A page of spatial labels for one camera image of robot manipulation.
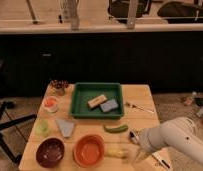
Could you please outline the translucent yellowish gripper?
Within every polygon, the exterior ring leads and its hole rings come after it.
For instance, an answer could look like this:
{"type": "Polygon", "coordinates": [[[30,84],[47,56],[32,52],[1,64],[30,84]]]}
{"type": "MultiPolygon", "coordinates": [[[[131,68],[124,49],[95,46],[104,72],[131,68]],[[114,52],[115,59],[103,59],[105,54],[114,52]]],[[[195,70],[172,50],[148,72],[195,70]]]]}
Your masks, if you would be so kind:
{"type": "Polygon", "coordinates": [[[149,154],[141,147],[136,147],[133,149],[124,148],[122,152],[122,159],[125,163],[140,163],[149,156],[149,154]]]}

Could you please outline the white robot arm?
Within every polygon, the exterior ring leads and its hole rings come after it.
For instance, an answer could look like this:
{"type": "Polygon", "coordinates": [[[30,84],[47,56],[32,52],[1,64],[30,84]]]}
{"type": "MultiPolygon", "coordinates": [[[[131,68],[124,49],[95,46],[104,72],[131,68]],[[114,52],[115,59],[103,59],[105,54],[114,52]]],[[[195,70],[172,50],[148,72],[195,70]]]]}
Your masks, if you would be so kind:
{"type": "Polygon", "coordinates": [[[142,129],[135,135],[136,147],[130,151],[131,161],[140,163],[155,152],[172,147],[203,166],[203,141],[195,132],[195,123],[187,117],[174,118],[142,129]]]}

